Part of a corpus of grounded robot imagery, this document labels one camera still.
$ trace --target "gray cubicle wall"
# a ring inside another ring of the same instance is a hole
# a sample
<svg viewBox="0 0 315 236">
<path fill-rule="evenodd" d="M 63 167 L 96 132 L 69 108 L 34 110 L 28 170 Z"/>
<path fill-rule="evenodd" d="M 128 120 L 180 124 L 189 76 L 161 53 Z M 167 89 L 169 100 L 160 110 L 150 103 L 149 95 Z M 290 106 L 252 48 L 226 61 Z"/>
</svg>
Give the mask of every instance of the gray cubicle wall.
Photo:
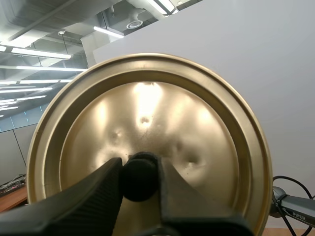
<svg viewBox="0 0 315 236">
<path fill-rule="evenodd" d="M 20 146 L 20 150 L 25 160 L 25 163 L 27 162 L 29 147 L 36 126 L 37 124 L 33 124 L 13 130 L 16 136 L 16 140 Z"/>
<path fill-rule="evenodd" d="M 25 173 L 26 166 L 13 131 L 0 133 L 0 184 Z"/>
</svg>

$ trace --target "ceiling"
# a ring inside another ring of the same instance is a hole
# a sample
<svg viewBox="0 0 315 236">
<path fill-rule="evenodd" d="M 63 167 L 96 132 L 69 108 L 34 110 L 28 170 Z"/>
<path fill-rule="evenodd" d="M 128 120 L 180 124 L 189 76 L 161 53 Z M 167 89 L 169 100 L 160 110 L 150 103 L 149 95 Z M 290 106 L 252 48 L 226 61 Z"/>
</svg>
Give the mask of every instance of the ceiling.
<svg viewBox="0 0 315 236">
<path fill-rule="evenodd" d="M 178 10 L 201 0 L 171 0 Z M 52 16 L 29 26 L 56 11 Z M 132 17 L 143 21 L 136 29 L 127 29 Z M 81 38 L 94 32 L 93 26 L 110 27 L 124 35 L 165 19 L 147 0 L 1 0 L 0 44 L 20 48 L 73 55 L 69 60 L 12 55 L 0 52 L 0 81 L 72 79 L 75 71 L 37 71 L 6 69 L 1 66 L 42 66 L 88 68 Z M 66 83 L 0 85 L 1 100 L 45 95 L 40 99 L 18 101 L 17 109 L 0 111 L 0 119 L 49 103 Z M 52 88 L 49 91 L 2 93 L 10 89 Z"/>
</svg>

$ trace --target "jar lid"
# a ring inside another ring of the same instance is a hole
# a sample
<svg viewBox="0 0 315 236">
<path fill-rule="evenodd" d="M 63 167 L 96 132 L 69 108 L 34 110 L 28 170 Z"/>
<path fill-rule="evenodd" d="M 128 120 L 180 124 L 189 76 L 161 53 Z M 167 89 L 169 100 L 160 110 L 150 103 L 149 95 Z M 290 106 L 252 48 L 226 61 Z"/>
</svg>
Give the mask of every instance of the jar lid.
<svg viewBox="0 0 315 236">
<path fill-rule="evenodd" d="M 140 151 L 169 158 L 204 197 L 240 212 L 262 233 L 272 171 L 257 119 L 220 76 L 162 54 L 100 63 L 57 94 L 31 142 L 29 201 L 72 186 L 112 157 L 125 163 Z M 141 203 L 123 199 L 113 235 L 158 223 L 157 195 Z"/>
</svg>

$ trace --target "fluorescent light fixture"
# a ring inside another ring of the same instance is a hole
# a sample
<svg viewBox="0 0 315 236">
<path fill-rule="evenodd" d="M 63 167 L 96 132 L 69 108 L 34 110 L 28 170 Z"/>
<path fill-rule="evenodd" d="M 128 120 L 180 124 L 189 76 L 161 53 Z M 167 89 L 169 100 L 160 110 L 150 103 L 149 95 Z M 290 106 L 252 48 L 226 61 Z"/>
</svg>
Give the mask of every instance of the fluorescent light fixture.
<svg viewBox="0 0 315 236">
<path fill-rule="evenodd" d="M 6 108 L 0 108 L 0 111 L 5 111 L 5 110 L 11 110 L 11 109 L 17 109 L 18 107 L 6 107 Z"/>
<path fill-rule="evenodd" d="M 60 80 L 60 83 L 70 83 L 72 80 Z"/>
<path fill-rule="evenodd" d="M 49 84 L 58 83 L 59 80 L 21 80 L 20 84 Z"/>
<path fill-rule="evenodd" d="M 35 97 L 22 97 L 22 98 L 17 98 L 17 101 L 24 101 L 24 100 L 30 100 L 30 99 L 37 99 L 37 98 L 43 98 L 46 97 L 46 95 L 42 95 L 42 96 L 35 96 Z"/>
<path fill-rule="evenodd" d="M 8 90 L 0 90 L 0 93 L 46 91 L 46 90 L 52 90 L 52 89 L 53 88 L 8 89 Z"/>
<path fill-rule="evenodd" d="M 6 80 L 0 81 L 0 85 L 14 85 L 14 84 L 16 84 L 16 81 L 6 81 Z"/>
<path fill-rule="evenodd" d="M 5 46 L 0 46 L 0 52 L 4 52 L 6 50 Z"/>
<path fill-rule="evenodd" d="M 163 4 L 163 6 L 166 7 L 167 10 L 172 11 L 174 10 L 175 6 L 173 5 L 173 3 L 171 3 L 170 0 L 158 0 L 160 3 Z"/>
<path fill-rule="evenodd" d="M 3 103 L 3 102 L 13 102 L 14 99 L 6 99 L 6 100 L 0 100 L 0 103 Z"/>
<path fill-rule="evenodd" d="M 109 31 L 108 29 L 103 29 L 103 28 L 100 28 L 100 27 L 97 27 L 97 26 L 94 26 L 94 30 L 99 31 L 99 32 L 102 32 L 102 33 L 109 34 L 109 35 L 114 36 L 114 37 L 117 37 L 117 38 L 123 38 L 123 37 L 124 37 L 124 36 L 121 35 L 121 34 L 114 33 L 114 32 L 112 32 L 112 31 Z"/>
<path fill-rule="evenodd" d="M 0 106 L 2 105 L 11 105 L 11 104 L 15 104 L 16 102 L 2 102 L 0 103 Z"/>
<path fill-rule="evenodd" d="M 19 55 L 26 55 L 26 56 L 33 56 L 33 57 L 56 58 L 56 59 L 70 59 L 72 57 L 72 55 L 68 55 L 68 54 L 51 53 L 51 52 L 45 52 L 45 51 L 25 49 L 25 48 L 13 48 L 11 53 L 19 54 Z"/>
<path fill-rule="evenodd" d="M 55 71 L 86 71 L 80 68 L 63 68 L 63 67 L 42 67 L 42 66 L 16 66 L 15 69 L 21 70 L 55 70 Z"/>
<path fill-rule="evenodd" d="M 63 68 L 63 67 L 43 67 L 43 66 L 12 66 L 12 65 L 0 65 L 0 69 L 20 69 L 20 70 L 56 70 L 56 71 L 86 71 L 87 69 L 81 68 Z"/>
<path fill-rule="evenodd" d="M 161 14 L 166 14 L 166 11 L 163 10 L 162 7 L 160 7 L 154 0 L 147 0 L 156 10 L 159 11 Z"/>
<path fill-rule="evenodd" d="M 6 85 L 6 86 L 3 86 L 1 85 L 0 89 L 21 89 L 21 88 L 35 88 L 36 86 L 24 86 L 24 85 Z"/>
</svg>

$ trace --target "wooden desk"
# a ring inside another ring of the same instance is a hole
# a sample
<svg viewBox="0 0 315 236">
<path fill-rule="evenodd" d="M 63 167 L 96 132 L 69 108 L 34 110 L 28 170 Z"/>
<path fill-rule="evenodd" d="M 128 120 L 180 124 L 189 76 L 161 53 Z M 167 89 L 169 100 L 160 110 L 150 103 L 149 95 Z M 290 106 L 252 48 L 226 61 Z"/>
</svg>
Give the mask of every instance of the wooden desk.
<svg viewBox="0 0 315 236">
<path fill-rule="evenodd" d="M 9 210 L 27 199 L 26 187 L 0 197 L 0 212 Z"/>
<path fill-rule="evenodd" d="M 294 231 L 297 235 L 301 235 L 305 230 L 294 229 Z M 266 228 L 262 236 L 292 236 L 292 234 L 289 229 Z M 315 236 L 315 230 L 310 231 L 308 236 Z"/>
</svg>

